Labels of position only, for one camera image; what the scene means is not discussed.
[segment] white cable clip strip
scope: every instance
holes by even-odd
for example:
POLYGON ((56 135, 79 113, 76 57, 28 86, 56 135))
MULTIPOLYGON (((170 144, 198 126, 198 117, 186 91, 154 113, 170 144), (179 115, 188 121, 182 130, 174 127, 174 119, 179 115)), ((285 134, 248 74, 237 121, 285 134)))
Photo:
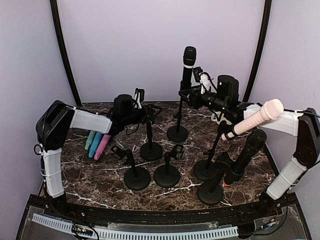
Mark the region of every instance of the white cable clip strip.
MULTIPOLYGON (((53 219, 44 215, 34 213, 32 222, 39 223, 43 226, 47 226, 57 231, 73 234, 72 223, 64 220, 53 219)), ((99 238, 101 240, 219 240, 239 236, 237 226, 205 231, 170 233, 117 231, 96 226, 94 227, 94 229, 99 234, 99 238)), ((84 235, 81 233, 78 234, 79 236, 88 238, 88 235, 84 235)), ((95 233, 93 233, 89 238, 97 239, 97 236, 95 233)))

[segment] black frame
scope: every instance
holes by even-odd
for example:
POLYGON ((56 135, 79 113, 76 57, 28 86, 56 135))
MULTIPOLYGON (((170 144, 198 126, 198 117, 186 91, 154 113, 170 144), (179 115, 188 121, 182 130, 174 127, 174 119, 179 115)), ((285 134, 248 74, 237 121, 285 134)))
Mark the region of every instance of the black frame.
POLYGON ((65 45, 64 35, 62 32, 62 28, 61 28, 57 0, 50 0, 50 4, 51 4, 51 12, 52 12, 52 18, 53 18, 56 39, 58 41, 64 70, 65 70, 66 76, 68 78, 68 82, 69 82, 69 85, 70 85, 70 88, 72 91, 72 95, 73 95, 73 99, 75 101, 75 104, 77 105, 77 107, 81 107, 82 103, 80 100, 80 96, 79 96, 79 92, 78 92, 78 89, 76 86, 74 76, 72 74, 72 70, 71 70, 71 66, 70 66, 70 62, 69 62, 69 58, 68 58, 68 54, 67 54, 67 49, 66 49, 66 45, 65 45))
MULTIPOLYGON (((277 202, 282 206, 295 204, 301 217, 302 225, 308 240, 311 240, 310 231, 302 212, 300 203, 295 193, 288 194, 288 200, 280 198, 277 202)), ((60 217, 54 211, 47 208, 48 202, 46 198, 31 194, 28 203, 24 209, 24 213, 20 222, 16 240, 22 236, 23 227, 28 215, 30 206, 44 209, 44 213, 50 216, 60 217)), ((81 216, 81 221, 89 225, 107 226, 110 223, 137 224, 137 225, 182 225, 197 224, 206 222, 218 222, 219 226, 245 226, 251 225, 253 221, 260 218, 256 214, 252 214, 246 218, 240 216, 238 211, 258 206, 259 202, 253 202, 238 206, 227 206, 219 208, 209 208, 202 210, 189 211, 133 211, 133 210, 115 210, 100 207, 89 207, 73 203, 67 203, 69 209, 75 212, 77 216, 81 216)), ((268 212, 267 216, 273 216, 274 211, 268 212)))
POLYGON ((260 34, 259 34, 259 40, 258 44, 256 46, 255 56, 252 64, 252 69, 250 73, 250 77, 248 80, 248 83, 246 85, 246 89, 243 96, 243 102, 248 102, 252 89, 254 87, 254 83, 256 80, 262 52, 264 50, 266 35, 267 35, 267 29, 268 29, 268 23, 269 23, 269 17, 271 12, 271 3, 272 0, 265 0, 264 2, 264 9, 263 9, 263 16, 262 16, 262 22, 261 22, 261 28, 260 28, 260 34))

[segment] black cable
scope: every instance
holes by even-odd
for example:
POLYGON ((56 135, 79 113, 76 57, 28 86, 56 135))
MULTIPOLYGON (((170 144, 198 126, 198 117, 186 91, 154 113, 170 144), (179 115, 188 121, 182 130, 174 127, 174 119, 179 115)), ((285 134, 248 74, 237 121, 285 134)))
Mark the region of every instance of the black cable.
POLYGON ((131 135, 131 134, 134 134, 136 131, 138 131, 139 125, 140 125, 140 124, 138 123, 137 126, 136 126, 136 128, 135 128, 135 130, 134 130, 133 132, 130 132, 130 133, 128 133, 128 127, 125 126, 125 129, 126 129, 126 130, 125 130, 125 134, 128 135, 128 136, 131 135))
POLYGON ((239 236, 247 236, 247 235, 252 235, 252 236, 267 236, 267 235, 271 235, 271 234, 274 234, 275 232, 277 232, 279 229, 282 228, 282 226, 285 224, 286 220, 287 220, 287 217, 288 217, 288 211, 289 211, 289 198, 288 198, 288 193, 286 192, 286 210, 285 210, 285 217, 284 217, 284 220, 282 221, 282 223, 280 225, 278 225, 278 227, 272 231, 272 232, 268 232, 268 233, 258 233, 258 234, 255 234, 261 230, 264 230, 265 228, 261 229, 258 228, 257 230, 255 231, 252 231, 252 232, 248 232, 248 233, 245 233, 245 232, 239 232, 239 236))
POLYGON ((95 230, 95 229, 94 229, 92 226, 90 226, 89 224, 86 224, 86 223, 84 223, 84 222, 82 222, 82 221, 79 221, 79 220, 73 219, 73 218, 71 218, 71 217, 65 216, 65 215, 61 214, 60 212, 58 212, 58 210, 56 210, 55 207, 53 206, 53 204, 52 204, 52 202, 51 202, 51 199, 50 199, 50 196, 49 196, 49 194, 48 194, 48 192, 47 192, 47 184, 44 184, 44 186, 45 186, 44 195, 45 195, 46 199, 48 200, 51 208, 55 211, 56 214, 58 214, 59 216, 61 216, 61 217, 64 218, 64 219, 68 219, 68 220, 72 221, 72 223, 73 223, 73 222, 76 222, 76 223, 78 223, 78 224, 81 224, 81 225, 83 225, 83 226, 86 226, 86 227, 90 228, 90 229, 91 229, 92 231, 94 231, 94 233, 96 234, 96 239, 97 239, 97 240, 100 239, 97 230, 95 230))
POLYGON ((213 86, 213 88, 214 88, 215 91, 217 92, 218 89, 216 88, 216 86, 215 86, 214 83, 212 82, 212 79, 213 79, 213 78, 210 78, 210 77, 209 77, 209 81, 210 81, 211 85, 213 86))
POLYGON ((209 108, 209 111, 212 112, 214 114, 216 120, 219 121, 219 117, 218 117, 217 113, 214 110, 211 110, 210 108, 209 108))

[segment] vertical rod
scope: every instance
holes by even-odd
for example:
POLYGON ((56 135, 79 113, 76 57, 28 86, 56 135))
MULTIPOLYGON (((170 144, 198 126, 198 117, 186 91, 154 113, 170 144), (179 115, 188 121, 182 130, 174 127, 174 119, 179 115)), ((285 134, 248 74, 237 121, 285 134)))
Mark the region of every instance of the vertical rod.
POLYGON ((127 160, 129 162, 129 164, 131 165, 131 169, 132 169, 132 172, 133 172, 133 176, 135 178, 139 177, 139 174, 138 174, 138 171, 137 171, 137 168, 136 168, 136 163, 135 163, 135 159, 134 159, 134 155, 132 153, 132 151, 130 149, 127 150, 126 152, 126 157, 127 157, 127 160))
POLYGON ((217 185, 221 182, 222 178, 224 177, 224 172, 221 171, 220 169, 217 171, 214 180, 212 181, 212 186, 209 189, 210 193, 213 193, 217 187, 217 185))
POLYGON ((180 132, 180 125, 181 125, 181 118, 182 118, 182 107, 183 107, 183 100, 180 97, 180 103, 179 103, 179 110, 177 113, 177 121, 176 121, 176 132, 179 133, 180 132))
POLYGON ((164 167, 164 174, 169 175, 169 168, 170 168, 170 154, 166 152, 164 154, 164 161, 165 161, 165 167, 164 167))
POLYGON ((205 166, 204 166, 204 168, 205 168, 206 170, 209 168, 210 163, 211 163, 211 160, 212 160, 212 159, 214 158, 214 156, 215 156, 216 147, 217 147, 218 142, 219 142, 219 140, 220 140, 220 137, 221 137, 221 135, 222 135, 222 133, 223 133, 223 131, 224 131, 224 129, 225 129, 225 125, 226 125, 226 124, 227 124, 226 121, 222 121, 222 122, 220 122, 220 124, 219 124, 218 130, 217 130, 218 133, 217 133, 217 135, 216 135, 216 137, 215 137, 213 146, 212 146, 212 148, 208 151, 208 159, 207 159, 207 161, 206 161, 206 163, 205 163, 205 166))
POLYGON ((153 142, 152 142, 153 133, 152 133, 151 121, 146 122, 146 136, 148 138, 149 150, 152 150, 153 149, 153 142))

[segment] round stand base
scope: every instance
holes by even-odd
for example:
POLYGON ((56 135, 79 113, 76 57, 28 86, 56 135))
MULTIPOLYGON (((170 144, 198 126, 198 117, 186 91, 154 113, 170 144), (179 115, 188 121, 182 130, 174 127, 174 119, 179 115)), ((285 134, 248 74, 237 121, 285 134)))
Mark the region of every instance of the round stand base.
POLYGON ((206 181, 198 188, 198 199, 205 205, 215 205, 219 203, 224 196, 224 191, 219 184, 216 185, 213 192, 210 192, 212 185, 213 183, 211 181, 206 181))
POLYGON ((200 160, 193 166, 193 174, 200 181, 211 181, 215 177, 216 169, 214 163, 211 161, 208 169, 206 169, 207 160, 200 160))
POLYGON ((169 166, 169 174, 165 174, 165 165, 159 166, 153 173, 154 181, 157 185, 163 188, 173 188, 179 183, 180 172, 174 166, 169 166))
POLYGON ((148 142, 143 144, 140 148, 141 158, 149 162, 161 159, 163 152, 162 146, 157 142, 152 143, 152 149, 149 149, 148 142))
POLYGON ((151 180, 150 173, 143 167, 136 166, 135 168, 138 172, 138 177, 134 176, 134 172, 132 171, 132 168, 130 168, 124 174, 123 181, 128 189, 141 191, 148 187, 151 180))
POLYGON ((167 131, 166 131, 166 136, 167 138, 175 143, 181 143, 183 141, 185 141, 188 138, 188 130, 183 127, 180 126, 180 130, 179 132, 177 132, 177 126, 172 126, 170 127, 167 131))

